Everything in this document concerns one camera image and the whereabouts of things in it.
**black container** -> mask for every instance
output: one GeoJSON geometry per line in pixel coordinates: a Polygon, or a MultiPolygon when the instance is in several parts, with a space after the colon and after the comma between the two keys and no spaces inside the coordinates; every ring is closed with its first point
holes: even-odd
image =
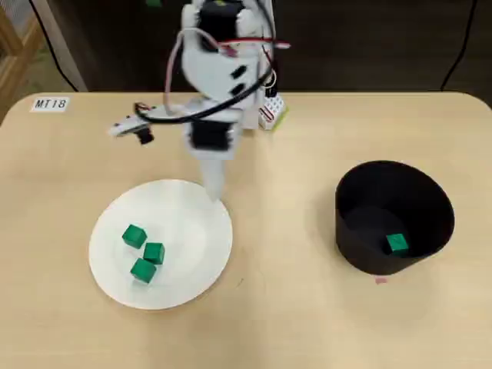
{"type": "Polygon", "coordinates": [[[393,274],[437,253],[454,230],[454,212],[429,176],[395,161],[351,169],[336,192],[336,238],[345,258],[370,274],[393,274]],[[389,234],[402,234],[405,256],[387,251],[389,234]]]}

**wooden table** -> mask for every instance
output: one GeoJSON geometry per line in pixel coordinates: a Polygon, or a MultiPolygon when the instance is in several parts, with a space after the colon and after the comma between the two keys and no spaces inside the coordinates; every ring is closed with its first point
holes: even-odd
{"type": "Polygon", "coordinates": [[[158,94],[77,94],[65,113],[20,101],[0,129],[0,367],[492,367],[492,113],[454,93],[287,94],[275,133],[229,163],[231,260],[211,290],[162,312],[123,307],[88,268],[98,216],[159,178],[200,181],[179,127],[108,127],[158,94]],[[454,236],[386,284],[334,244],[334,189],[362,161],[403,161],[450,197],[454,236]]]}

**green cube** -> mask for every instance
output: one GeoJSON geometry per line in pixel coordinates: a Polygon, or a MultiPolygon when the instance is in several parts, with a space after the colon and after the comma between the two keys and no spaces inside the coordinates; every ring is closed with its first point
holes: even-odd
{"type": "Polygon", "coordinates": [[[133,248],[141,248],[147,239],[145,231],[136,225],[130,224],[123,234],[123,241],[133,248]]]}
{"type": "Polygon", "coordinates": [[[397,256],[405,256],[408,252],[408,244],[401,233],[389,234],[386,236],[390,245],[390,253],[397,256]]]}
{"type": "Polygon", "coordinates": [[[151,262],[144,259],[138,259],[130,270],[130,273],[132,273],[139,281],[148,283],[151,281],[152,277],[154,277],[156,270],[157,268],[151,262]]]}
{"type": "Polygon", "coordinates": [[[148,242],[145,245],[144,259],[152,264],[160,265],[164,261],[165,249],[162,244],[148,242]]]}

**black cable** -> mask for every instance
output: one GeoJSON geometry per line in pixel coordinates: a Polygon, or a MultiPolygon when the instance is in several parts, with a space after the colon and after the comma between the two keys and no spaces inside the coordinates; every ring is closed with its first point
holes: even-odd
{"type": "Polygon", "coordinates": [[[65,73],[62,71],[62,67],[60,67],[60,64],[58,63],[58,59],[56,58],[56,54],[55,54],[55,50],[53,49],[53,45],[52,45],[52,42],[50,41],[49,37],[48,37],[48,33],[46,32],[46,28],[45,28],[45,25],[43,24],[42,20],[41,20],[41,16],[39,15],[38,13],[38,9],[35,7],[34,3],[32,2],[32,0],[29,0],[29,3],[31,4],[31,7],[32,7],[32,11],[34,12],[36,18],[38,19],[38,23],[39,25],[41,26],[41,30],[43,31],[43,34],[45,35],[45,38],[46,38],[46,42],[48,43],[48,48],[49,48],[49,51],[51,52],[52,54],[52,57],[53,57],[53,61],[55,62],[55,65],[56,65],[56,68],[58,69],[58,72],[60,73],[60,75],[63,77],[63,79],[70,85],[70,87],[72,87],[74,89],[75,92],[78,92],[78,89],[75,87],[75,85],[73,83],[70,82],[70,80],[68,79],[68,77],[65,75],[65,73]]]}
{"type": "MultiPolygon", "coordinates": [[[[263,2],[261,0],[254,0],[256,2],[256,5],[258,8],[261,10],[261,14],[263,15],[263,18],[268,24],[268,29],[271,34],[271,60],[274,60],[274,48],[275,48],[275,29],[273,25],[273,21],[271,20],[270,16],[268,15],[268,11],[265,8],[263,2]]],[[[194,121],[198,119],[202,119],[205,117],[208,117],[209,115],[215,114],[219,111],[225,110],[227,108],[230,108],[232,105],[236,105],[238,102],[244,100],[247,98],[249,95],[251,95],[253,92],[258,90],[266,81],[268,78],[270,78],[270,74],[272,71],[272,65],[269,65],[267,68],[267,71],[248,89],[243,90],[240,92],[238,95],[235,95],[233,98],[230,98],[227,101],[224,101],[218,105],[215,105],[212,108],[206,109],[204,111],[199,111],[198,113],[194,113],[191,115],[185,115],[182,117],[175,117],[175,118],[153,118],[149,117],[148,115],[144,114],[139,107],[138,103],[135,103],[134,105],[134,111],[135,114],[142,120],[146,121],[148,123],[152,124],[157,124],[157,125],[176,125],[176,124],[181,124],[185,123],[186,121],[194,121]]]]}
{"type": "Polygon", "coordinates": [[[466,27],[465,33],[464,33],[463,45],[461,46],[460,53],[458,54],[456,60],[454,61],[453,65],[451,66],[451,69],[449,70],[446,77],[444,78],[442,85],[440,86],[441,91],[444,91],[444,88],[446,87],[446,85],[449,81],[449,78],[451,78],[451,75],[454,73],[454,70],[456,69],[458,64],[460,64],[461,59],[463,59],[464,53],[467,50],[468,39],[470,38],[470,30],[471,30],[471,26],[473,24],[473,20],[474,20],[474,16],[475,16],[475,8],[477,7],[477,3],[478,3],[478,0],[471,0],[470,15],[468,16],[468,23],[467,23],[467,27],[466,27]]]}

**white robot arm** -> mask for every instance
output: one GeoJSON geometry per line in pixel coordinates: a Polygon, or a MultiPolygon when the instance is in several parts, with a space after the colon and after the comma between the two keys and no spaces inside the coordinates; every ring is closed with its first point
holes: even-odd
{"type": "Polygon", "coordinates": [[[234,157],[243,128],[258,127],[258,108],[264,100],[262,85],[270,78],[271,65],[264,50],[273,52],[274,26],[271,0],[192,0],[181,14],[182,29],[199,28],[229,52],[219,52],[202,34],[185,32],[181,67],[186,79],[201,94],[181,107],[184,117],[170,116],[164,106],[135,106],[109,131],[122,136],[135,133],[141,143],[153,140],[152,124],[182,123],[184,141],[201,162],[210,197],[221,197],[224,161],[234,157]],[[244,42],[248,39],[269,42],[244,42]]]}

